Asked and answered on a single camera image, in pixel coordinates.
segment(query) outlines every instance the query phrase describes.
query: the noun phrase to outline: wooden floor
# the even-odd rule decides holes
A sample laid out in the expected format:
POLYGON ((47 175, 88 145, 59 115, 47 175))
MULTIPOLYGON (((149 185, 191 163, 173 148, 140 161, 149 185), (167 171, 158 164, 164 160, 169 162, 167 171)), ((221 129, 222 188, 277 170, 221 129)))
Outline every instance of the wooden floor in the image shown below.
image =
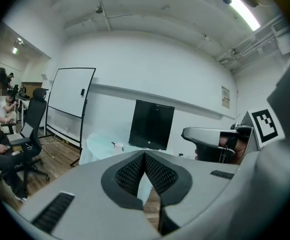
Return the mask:
MULTIPOLYGON (((43 161, 43 165, 37 163, 39 170, 48 173, 50 181, 46 181, 43 175, 37 175, 35 173, 28 174, 27 190, 29 195, 33 195, 44 186, 53 182, 56 178, 62 176, 71 169, 70 163, 79 158, 78 149, 62 143, 59 139, 51 137, 41 138, 43 150, 37 156, 43 161)), ((18 175, 23 179, 23 172, 18 172, 18 175)), ((4 181, 0 181, 0 198, 2 201, 13 207, 16 211, 22 206, 22 202, 15 199, 11 188, 6 185, 4 181)), ((144 213, 149 222, 158 228, 159 223, 159 211, 160 211, 160 197, 153 189, 144 206, 144 213)))

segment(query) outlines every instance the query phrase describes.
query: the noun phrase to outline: whiteboard stand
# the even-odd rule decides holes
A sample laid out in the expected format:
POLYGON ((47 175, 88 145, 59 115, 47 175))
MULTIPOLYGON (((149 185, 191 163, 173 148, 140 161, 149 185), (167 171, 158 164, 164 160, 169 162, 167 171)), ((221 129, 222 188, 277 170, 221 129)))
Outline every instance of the whiteboard stand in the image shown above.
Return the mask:
POLYGON ((95 71, 96 68, 94 67, 59 68, 55 75, 48 96, 45 115, 45 129, 55 134, 59 138, 63 139, 65 143, 73 144, 76 147, 78 147, 79 144, 79 158, 70 164, 71 167, 75 163, 77 163, 81 157, 84 116, 86 105, 88 102, 87 95, 89 93, 95 71), (64 105, 65 102, 61 99, 62 96, 66 96, 66 104, 70 103, 74 105, 64 105), (64 133, 60 133, 60 130, 57 130, 56 128, 48 124, 47 119, 49 108, 81 119, 79 140, 70 137, 64 133))

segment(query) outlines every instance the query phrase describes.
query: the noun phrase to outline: black monitor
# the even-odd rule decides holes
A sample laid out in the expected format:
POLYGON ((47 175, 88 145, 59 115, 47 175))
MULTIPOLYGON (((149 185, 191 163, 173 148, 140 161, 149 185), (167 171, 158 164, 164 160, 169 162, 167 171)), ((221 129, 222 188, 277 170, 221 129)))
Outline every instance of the black monitor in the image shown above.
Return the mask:
POLYGON ((166 150, 175 108, 136 100, 128 143, 149 149, 166 150))

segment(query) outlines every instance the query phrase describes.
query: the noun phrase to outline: chair armrest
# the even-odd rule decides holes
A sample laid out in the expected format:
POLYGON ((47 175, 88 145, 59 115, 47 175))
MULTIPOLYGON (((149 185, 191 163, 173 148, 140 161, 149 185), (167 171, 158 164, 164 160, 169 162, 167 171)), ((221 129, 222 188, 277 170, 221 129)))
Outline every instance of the chair armrest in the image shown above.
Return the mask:
POLYGON ((0 126, 16 126, 15 122, 10 122, 10 123, 2 123, 0 126))
POLYGON ((20 138, 20 139, 15 139, 15 140, 11 140, 9 142, 10 146, 19 146, 22 144, 26 144, 26 143, 31 143, 31 139, 30 138, 20 138))

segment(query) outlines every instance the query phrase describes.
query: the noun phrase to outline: fluorescent light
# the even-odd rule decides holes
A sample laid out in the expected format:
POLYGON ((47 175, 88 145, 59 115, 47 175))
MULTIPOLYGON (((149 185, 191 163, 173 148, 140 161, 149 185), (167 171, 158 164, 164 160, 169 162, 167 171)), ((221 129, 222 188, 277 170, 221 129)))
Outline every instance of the fluorescent light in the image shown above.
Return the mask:
POLYGON ((230 6, 243 17, 252 31, 257 30, 261 26, 251 11, 241 0, 231 0, 230 6))

